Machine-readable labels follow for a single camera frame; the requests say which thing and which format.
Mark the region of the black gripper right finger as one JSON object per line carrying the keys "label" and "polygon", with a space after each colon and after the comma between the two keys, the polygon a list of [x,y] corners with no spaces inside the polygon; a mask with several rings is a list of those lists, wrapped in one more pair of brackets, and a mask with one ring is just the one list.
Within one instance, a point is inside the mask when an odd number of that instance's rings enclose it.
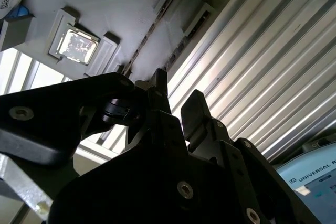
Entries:
{"label": "black gripper right finger", "polygon": [[181,117],[189,152],[219,169],[223,193],[215,196],[227,197],[232,223],[319,223],[249,140],[231,140],[226,126],[211,116],[202,92],[192,92]]}

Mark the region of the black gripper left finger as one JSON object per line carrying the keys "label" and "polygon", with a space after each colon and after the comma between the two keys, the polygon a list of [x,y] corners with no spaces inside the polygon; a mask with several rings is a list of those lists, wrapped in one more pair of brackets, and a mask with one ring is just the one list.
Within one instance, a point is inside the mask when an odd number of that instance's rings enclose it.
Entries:
{"label": "black gripper left finger", "polygon": [[161,69],[146,88],[108,73],[1,96],[2,185],[31,209],[49,215],[61,191],[83,176],[72,162],[80,142],[116,125],[127,127],[121,154],[148,131],[180,131],[187,150],[190,144],[182,117],[171,113]]}

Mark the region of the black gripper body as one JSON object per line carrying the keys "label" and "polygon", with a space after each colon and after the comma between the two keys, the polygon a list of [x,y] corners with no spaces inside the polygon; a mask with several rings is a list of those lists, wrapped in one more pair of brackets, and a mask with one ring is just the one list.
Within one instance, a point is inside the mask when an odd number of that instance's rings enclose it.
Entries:
{"label": "black gripper body", "polygon": [[235,219],[233,163],[239,151],[209,140],[188,152],[180,131],[142,141],[75,179],[56,197],[49,223],[217,223]]}

